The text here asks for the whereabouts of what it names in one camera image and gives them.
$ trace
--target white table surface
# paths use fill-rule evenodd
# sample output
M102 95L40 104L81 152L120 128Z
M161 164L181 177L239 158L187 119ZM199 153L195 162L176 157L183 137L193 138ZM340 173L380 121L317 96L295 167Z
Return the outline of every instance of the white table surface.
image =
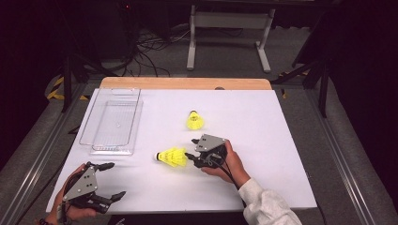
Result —
M241 211L242 201L232 184L209 176L193 166L170 167L153 159L173 146L194 152L206 133L229 139L249 175L263 188L278 191L292 208L316 207L306 173L274 91L262 90L142 90L144 107L132 156L93 156L79 144L80 129L58 178L54 196L67 177L82 163L114 162L97 172L98 195L127 191L108 214ZM87 120L93 100L87 108ZM205 119L196 131L186 128L191 110Z

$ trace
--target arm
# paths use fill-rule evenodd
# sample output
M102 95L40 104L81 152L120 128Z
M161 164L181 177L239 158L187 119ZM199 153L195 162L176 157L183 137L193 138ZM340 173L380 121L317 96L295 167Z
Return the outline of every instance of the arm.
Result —
M289 205L275 191L263 189L251 179L243 167L237 153L233 150L229 141L225 142L227 157L225 159L232 176L234 177L238 192L242 200L247 204L243 216L249 224L301 224L299 218L290 210ZM232 183L231 179L221 170L202 168L209 175L219 176L222 180Z
M239 195L247 204L243 216L249 224L301 224L281 195L263 189L254 179L239 189Z

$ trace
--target clear plastic container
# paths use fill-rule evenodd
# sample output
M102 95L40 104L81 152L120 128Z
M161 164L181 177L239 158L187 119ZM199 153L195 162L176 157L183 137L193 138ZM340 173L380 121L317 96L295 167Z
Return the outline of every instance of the clear plastic container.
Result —
M91 154L132 155L144 104L140 95L140 89L99 89L80 144L90 145Z

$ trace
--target shuttlecock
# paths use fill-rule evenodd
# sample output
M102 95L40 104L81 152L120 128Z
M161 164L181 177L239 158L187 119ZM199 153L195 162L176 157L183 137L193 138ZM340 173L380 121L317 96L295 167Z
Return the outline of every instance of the shuttlecock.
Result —
M189 129L200 129L205 121L203 120L202 116L198 114L196 111L191 111L190 117L187 120L187 127Z
M170 148L166 151L159 152L155 155L157 161L162 161L172 167L185 166L187 164L187 157L185 156L185 148Z

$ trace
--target human hand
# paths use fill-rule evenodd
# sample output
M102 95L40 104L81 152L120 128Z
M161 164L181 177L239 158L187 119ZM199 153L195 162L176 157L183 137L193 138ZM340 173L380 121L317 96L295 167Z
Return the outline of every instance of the human hand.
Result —
M78 169L76 169L76 171L74 171L66 180L66 182L64 183L64 186L59 190L58 194L55 197L54 200L54 204L53 204L53 208L51 210L51 213L45 218L45 220L50 223L50 224L57 224L56 221L56 210L58 205L62 202L62 198L64 196L64 191L65 191L65 187L67 185L68 180L75 174L80 172L82 169L84 168L84 164L82 164ZM67 217L69 217L71 220L77 220L80 218L89 218L89 217L94 217L97 212L92 209L92 208L77 208L74 206L69 207L69 205L67 205L67 208L69 209L67 212Z
M234 151L232 148L231 143L229 140L225 142L225 148L227 152L227 156L225 162L223 163L223 167L228 171L231 172L232 177L234 178L235 182L237 183L237 187L240 188L244 185L248 180L250 180L250 176L246 173L245 169L243 168L243 163L240 160L240 157L237 155L237 152ZM219 176L222 180L233 183L232 180L228 177L225 172L220 169L213 169L209 167L203 167L202 172L207 173L209 175Z

